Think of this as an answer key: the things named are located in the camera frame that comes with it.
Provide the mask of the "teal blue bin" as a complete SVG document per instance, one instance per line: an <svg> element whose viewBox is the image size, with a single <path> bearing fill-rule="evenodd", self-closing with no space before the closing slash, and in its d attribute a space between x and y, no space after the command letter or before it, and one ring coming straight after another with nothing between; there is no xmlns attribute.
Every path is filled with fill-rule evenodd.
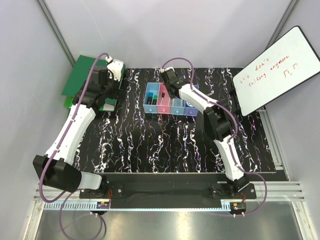
<svg viewBox="0 0 320 240"><path fill-rule="evenodd" d="M180 98L171 99L170 114L183 116L185 112L185 100Z"/></svg>

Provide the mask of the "green sharpener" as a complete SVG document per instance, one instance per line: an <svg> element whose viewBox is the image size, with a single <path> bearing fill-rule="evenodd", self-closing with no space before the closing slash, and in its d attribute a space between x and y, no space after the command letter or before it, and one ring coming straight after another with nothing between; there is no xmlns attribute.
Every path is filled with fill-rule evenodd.
<svg viewBox="0 0 320 240"><path fill-rule="evenodd" d="M152 105L156 105L158 101L158 95L154 95L152 99Z"/></svg>

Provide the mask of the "light blue bin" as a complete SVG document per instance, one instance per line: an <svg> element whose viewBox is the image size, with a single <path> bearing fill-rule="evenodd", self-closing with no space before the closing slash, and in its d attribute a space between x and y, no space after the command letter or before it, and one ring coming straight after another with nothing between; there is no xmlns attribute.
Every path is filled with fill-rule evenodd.
<svg viewBox="0 0 320 240"><path fill-rule="evenodd" d="M160 84L157 82L148 82L146 85L145 96L143 100L143 109L147 114L157 114L158 95Z"/></svg>

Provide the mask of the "purple bin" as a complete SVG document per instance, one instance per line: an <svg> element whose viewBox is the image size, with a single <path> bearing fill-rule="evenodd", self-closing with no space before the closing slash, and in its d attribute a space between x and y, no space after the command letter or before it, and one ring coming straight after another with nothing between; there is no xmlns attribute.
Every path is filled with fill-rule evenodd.
<svg viewBox="0 0 320 240"><path fill-rule="evenodd" d="M191 116L196 117L198 115L198 109L194 107L191 103L187 102L186 100L184 102L184 116Z"/></svg>

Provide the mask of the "green ring binder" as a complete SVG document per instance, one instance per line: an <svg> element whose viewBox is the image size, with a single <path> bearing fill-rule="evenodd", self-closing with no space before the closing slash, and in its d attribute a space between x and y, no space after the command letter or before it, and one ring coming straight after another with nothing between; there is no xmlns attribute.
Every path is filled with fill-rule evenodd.
<svg viewBox="0 0 320 240"><path fill-rule="evenodd" d="M78 57L75 63L75 66L73 67L72 72L61 94L62 96L66 96L66 100L64 101L64 104L63 104L65 108L71 108L73 97L76 95L76 93L80 90L82 85L87 80L88 73L92 67L92 64L94 63L94 60L95 58L84 56L84 55L80 55ZM122 66L120 68L121 69L120 81L122 82L122 80L125 77L126 65L121 60L118 60L118 59L114 59L114 60L122 63ZM106 60L100 59L98 60L96 67L106 68L108 64L109 63ZM99 111L114 112L117 105L117 101L118 100L116 98L114 99L107 98L105 100L105 104L103 105L103 107L100 108Z"/></svg>

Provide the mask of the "white marker pen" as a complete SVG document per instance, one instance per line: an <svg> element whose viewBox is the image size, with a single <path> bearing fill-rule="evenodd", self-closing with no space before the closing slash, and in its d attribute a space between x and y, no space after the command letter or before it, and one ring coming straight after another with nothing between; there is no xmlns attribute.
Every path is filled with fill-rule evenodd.
<svg viewBox="0 0 320 240"><path fill-rule="evenodd" d="M162 95L161 95L161 99L160 99L160 100L161 100L161 101L160 101L160 105L161 105L161 106L164 105L165 96L166 96L166 93L163 92Z"/></svg>

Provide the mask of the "pink bin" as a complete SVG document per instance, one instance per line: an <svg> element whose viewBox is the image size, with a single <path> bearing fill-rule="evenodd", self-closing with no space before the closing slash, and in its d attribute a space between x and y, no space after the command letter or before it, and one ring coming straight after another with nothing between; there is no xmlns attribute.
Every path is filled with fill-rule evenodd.
<svg viewBox="0 0 320 240"><path fill-rule="evenodd" d="M171 113L171 98L164 83L159 84L157 111L159 114L169 115Z"/></svg>

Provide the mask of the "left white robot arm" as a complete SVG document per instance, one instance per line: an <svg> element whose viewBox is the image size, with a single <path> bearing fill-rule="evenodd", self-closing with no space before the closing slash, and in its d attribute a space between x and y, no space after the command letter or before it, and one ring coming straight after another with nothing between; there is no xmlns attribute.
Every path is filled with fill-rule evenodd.
<svg viewBox="0 0 320 240"><path fill-rule="evenodd" d="M85 172L73 166L79 143L88 126L105 104L116 99L124 79L125 70L111 66L94 67L72 98L72 104L60 133L44 155L36 155L33 167L39 178L39 194L46 203L54 199L44 195L44 186L61 190L62 194L88 190L97 198L108 193L107 179L97 173Z"/></svg>

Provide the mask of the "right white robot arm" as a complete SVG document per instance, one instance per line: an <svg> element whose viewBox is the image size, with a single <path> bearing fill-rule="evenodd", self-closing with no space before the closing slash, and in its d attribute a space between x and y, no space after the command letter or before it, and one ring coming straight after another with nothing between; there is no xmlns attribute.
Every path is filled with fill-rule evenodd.
<svg viewBox="0 0 320 240"><path fill-rule="evenodd" d="M162 68L160 76L171 99L184 100L202 113L204 131L217 146L225 169L227 184L220 191L221 195L239 198L244 194L249 181L234 143L238 132L234 116L224 105L202 93L190 81L178 77L173 67Z"/></svg>

